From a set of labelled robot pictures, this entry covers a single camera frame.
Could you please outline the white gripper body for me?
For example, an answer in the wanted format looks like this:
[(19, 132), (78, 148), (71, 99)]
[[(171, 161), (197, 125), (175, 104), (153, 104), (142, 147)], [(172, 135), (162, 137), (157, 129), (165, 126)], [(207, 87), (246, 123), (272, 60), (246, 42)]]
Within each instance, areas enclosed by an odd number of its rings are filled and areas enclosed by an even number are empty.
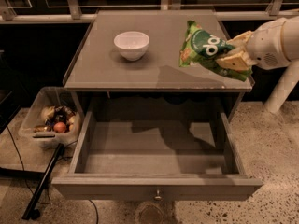
[(272, 70), (287, 67), (291, 63), (283, 45), (284, 30), (289, 21), (286, 18), (269, 21), (252, 33), (246, 49), (260, 68)]

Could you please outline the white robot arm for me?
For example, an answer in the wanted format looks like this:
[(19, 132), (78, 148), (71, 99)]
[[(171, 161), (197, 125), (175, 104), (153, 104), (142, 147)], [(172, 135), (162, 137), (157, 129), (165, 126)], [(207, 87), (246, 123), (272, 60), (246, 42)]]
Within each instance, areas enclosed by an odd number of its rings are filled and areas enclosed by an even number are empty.
[(264, 70), (287, 67), (299, 59), (299, 17), (269, 21), (228, 44), (234, 48), (216, 60), (222, 68), (247, 71), (254, 65)]

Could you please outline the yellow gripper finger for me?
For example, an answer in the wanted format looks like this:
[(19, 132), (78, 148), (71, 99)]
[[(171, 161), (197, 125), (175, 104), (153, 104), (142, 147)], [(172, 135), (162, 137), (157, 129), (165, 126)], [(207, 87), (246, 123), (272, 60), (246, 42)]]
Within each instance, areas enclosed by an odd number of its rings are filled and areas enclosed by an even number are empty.
[(247, 71), (253, 66), (253, 60), (244, 50), (230, 51), (216, 59), (216, 63), (225, 69)]
[(240, 35), (235, 36), (234, 38), (227, 41), (229, 45), (234, 47), (245, 46), (252, 36), (252, 31), (246, 31)]

